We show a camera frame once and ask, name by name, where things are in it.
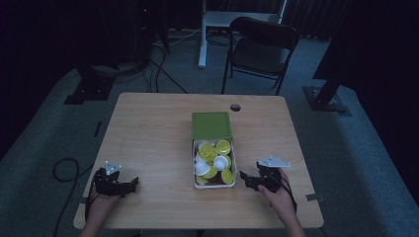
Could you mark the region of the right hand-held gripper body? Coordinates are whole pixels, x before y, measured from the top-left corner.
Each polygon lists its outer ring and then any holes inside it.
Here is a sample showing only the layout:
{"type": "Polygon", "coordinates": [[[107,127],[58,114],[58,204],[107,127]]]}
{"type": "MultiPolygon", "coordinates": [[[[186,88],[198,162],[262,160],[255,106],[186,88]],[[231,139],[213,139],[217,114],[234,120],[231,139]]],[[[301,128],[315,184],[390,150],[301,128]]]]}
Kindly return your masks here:
{"type": "Polygon", "coordinates": [[[256,187],[264,186],[272,193],[276,193],[280,188],[283,188],[289,194],[292,192],[290,188],[283,184],[285,178],[280,172],[280,168],[289,168],[291,166],[289,162],[284,161],[280,157],[270,155],[268,158],[257,161],[256,166],[260,175],[256,187]]]}

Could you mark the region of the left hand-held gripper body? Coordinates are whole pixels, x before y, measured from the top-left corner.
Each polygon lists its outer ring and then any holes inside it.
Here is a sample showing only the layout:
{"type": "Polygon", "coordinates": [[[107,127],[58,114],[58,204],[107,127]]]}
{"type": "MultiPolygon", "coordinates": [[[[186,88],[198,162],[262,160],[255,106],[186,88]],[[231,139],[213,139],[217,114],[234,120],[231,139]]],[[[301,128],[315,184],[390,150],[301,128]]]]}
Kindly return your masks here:
{"type": "Polygon", "coordinates": [[[121,196],[123,190],[132,189],[132,183],[120,183],[121,165],[105,162],[105,167],[100,168],[94,175],[93,182],[96,191],[105,196],[121,196]]]}

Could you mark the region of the green box lid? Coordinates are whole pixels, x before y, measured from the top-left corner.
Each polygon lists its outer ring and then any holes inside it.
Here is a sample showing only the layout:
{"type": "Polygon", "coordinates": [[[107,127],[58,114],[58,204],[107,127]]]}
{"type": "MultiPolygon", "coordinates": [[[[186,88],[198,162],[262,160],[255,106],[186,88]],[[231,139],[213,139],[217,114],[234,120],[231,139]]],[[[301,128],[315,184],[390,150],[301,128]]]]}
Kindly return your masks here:
{"type": "Polygon", "coordinates": [[[193,139],[224,139],[232,137],[228,113],[192,113],[193,139]]]}

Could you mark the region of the person's right hand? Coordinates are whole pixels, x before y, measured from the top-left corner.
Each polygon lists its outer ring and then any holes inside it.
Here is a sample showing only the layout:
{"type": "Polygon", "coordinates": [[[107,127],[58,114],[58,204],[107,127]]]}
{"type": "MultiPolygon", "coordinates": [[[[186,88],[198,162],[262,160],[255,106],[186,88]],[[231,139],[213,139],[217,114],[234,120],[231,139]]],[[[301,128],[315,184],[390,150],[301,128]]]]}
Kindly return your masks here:
{"type": "Polygon", "coordinates": [[[293,207],[293,199],[290,195],[291,187],[289,184],[289,178],[282,169],[279,169],[279,172],[282,176],[282,186],[276,193],[270,192],[262,185],[259,185],[258,189],[259,192],[267,199],[276,215],[283,222],[288,222],[289,220],[296,217],[296,213],[293,207]]]}

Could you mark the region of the person's left hand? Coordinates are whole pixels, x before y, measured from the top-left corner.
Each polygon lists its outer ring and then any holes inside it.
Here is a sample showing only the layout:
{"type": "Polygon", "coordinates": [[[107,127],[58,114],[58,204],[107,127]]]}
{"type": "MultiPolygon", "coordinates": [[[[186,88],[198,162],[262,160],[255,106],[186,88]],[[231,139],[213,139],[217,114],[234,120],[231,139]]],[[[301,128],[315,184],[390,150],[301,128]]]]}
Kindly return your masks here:
{"type": "Polygon", "coordinates": [[[114,206],[118,203],[119,200],[120,197],[118,196],[105,196],[99,194],[96,191],[96,187],[93,187],[91,190],[91,194],[89,194],[89,208],[87,220],[90,215],[103,215],[107,219],[108,215],[112,212],[114,206]]]}

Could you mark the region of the black slanted stand with base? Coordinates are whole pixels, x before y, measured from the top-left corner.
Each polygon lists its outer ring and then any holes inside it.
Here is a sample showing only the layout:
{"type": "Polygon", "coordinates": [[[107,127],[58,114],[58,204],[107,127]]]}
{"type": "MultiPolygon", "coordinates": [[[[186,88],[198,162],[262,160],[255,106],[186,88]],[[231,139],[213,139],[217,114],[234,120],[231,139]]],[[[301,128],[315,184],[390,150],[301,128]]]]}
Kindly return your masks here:
{"type": "Polygon", "coordinates": [[[327,79],[322,87],[304,86],[302,90],[313,111],[337,113],[340,117],[350,117],[352,114],[349,108],[337,95],[340,85],[340,78],[327,79]]]}

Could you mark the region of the black stand with square base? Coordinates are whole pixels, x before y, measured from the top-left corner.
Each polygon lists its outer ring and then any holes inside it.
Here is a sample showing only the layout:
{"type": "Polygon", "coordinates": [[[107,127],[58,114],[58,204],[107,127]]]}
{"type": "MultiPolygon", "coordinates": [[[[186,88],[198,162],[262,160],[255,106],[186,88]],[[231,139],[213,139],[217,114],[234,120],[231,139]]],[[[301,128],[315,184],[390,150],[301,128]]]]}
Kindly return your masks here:
{"type": "Polygon", "coordinates": [[[72,95],[69,95],[65,105],[82,105],[85,101],[107,101],[116,77],[103,74],[90,65],[76,67],[81,80],[72,95]]]}

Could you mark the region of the black folding chair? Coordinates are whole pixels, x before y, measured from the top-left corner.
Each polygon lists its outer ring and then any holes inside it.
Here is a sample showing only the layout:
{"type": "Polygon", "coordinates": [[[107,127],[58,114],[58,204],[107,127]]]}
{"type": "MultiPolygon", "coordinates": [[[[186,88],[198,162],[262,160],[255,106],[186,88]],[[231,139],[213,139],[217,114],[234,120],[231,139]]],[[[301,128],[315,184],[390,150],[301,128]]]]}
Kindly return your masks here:
{"type": "Polygon", "coordinates": [[[227,33],[229,47],[221,93],[225,91],[227,78],[232,78],[237,71],[274,79],[276,95],[279,95],[300,39],[297,30],[283,24],[238,17],[230,23],[227,33]]]}

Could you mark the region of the white desk frame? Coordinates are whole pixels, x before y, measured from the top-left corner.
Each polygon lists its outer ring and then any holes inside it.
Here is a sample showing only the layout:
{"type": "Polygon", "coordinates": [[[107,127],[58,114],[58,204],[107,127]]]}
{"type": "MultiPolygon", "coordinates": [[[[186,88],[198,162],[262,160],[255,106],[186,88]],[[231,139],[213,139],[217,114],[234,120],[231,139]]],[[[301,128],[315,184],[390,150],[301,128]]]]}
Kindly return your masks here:
{"type": "Polygon", "coordinates": [[[208,27],[227,28],[230,23],[238,17],[250,17],[257,20],[280,24],[284,18],[287,5],[288,0],[280,0],[279,10],[276,13],[230,12],[220,10],[209,11],[207,9],[207,0],[203,0],[201,26],[202,34],[198,66],[200,68],[205,68],[207,66],[208,27]]]}

